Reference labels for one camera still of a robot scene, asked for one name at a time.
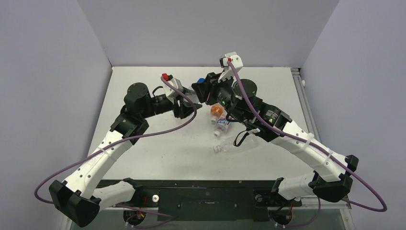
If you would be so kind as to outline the orange drink bottle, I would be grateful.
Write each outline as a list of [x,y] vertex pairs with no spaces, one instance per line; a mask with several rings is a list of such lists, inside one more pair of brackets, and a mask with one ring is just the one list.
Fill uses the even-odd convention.
[[224,108],[222,107],[221,104],[216,103],[216,104],[212,105],[211,111],[210,111],[210,115],[211,115],[210,122],[211,122],[211,124],[214,125],[219,120],[219,118],[223,114],[223,112],[224,112]]

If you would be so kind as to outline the blue label water bottle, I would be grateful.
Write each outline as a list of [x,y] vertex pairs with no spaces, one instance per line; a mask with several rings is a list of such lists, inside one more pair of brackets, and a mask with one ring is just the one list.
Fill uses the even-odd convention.
[[184,94],[194,103],[194,104],[198,104],[199,103],[199,99],[197,97],[197,94],[194,90],[192,89],[186,89]]

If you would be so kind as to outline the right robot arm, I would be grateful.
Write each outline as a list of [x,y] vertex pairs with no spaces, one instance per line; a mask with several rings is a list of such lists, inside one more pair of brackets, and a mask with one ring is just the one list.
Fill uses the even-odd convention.
[[220,81],[219,78],[219,74],[209,73],[203,81],[192,84],[199,102],[219,103],[236,122],[249,131],[256,130],[255,136],[287,150],[313,169],[303,176],[277,179],[270,191],[273,203],[281,205],[303,196],[317,196],[336,203],[347,196],[353,179],[346,170],[356,170],[357,157],[327,150],[284,111],[257,97],[258,88],[253,81]]

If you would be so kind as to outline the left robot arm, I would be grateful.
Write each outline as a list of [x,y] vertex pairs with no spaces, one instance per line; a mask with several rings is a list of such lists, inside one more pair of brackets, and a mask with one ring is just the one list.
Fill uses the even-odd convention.
[[151,97],[144,83],[130,85],[119,116],[94,153],[77,163],[77,170],[64,181],[55,180],[49,186],[56,209],[79,227],[89,225],[105,208],[125,202],[137,206],[142,202],[141,185],[131,178],[103,188],[97,186],[116,161],[146,137],[147,118],[173,111],[176,118],[184,119],[196,115],[202,107],[196,92],[182,87],[178,80],[165,81],[162,87],[164,94]]

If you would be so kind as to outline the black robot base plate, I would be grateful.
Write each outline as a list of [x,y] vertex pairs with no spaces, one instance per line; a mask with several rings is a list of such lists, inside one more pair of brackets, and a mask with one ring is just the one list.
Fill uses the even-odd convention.
[[137,191],[124,204],[157,208],[175,221],[268,221],[271,211],[284,214],[300,207],[276,193],[274,180],[134,180]]

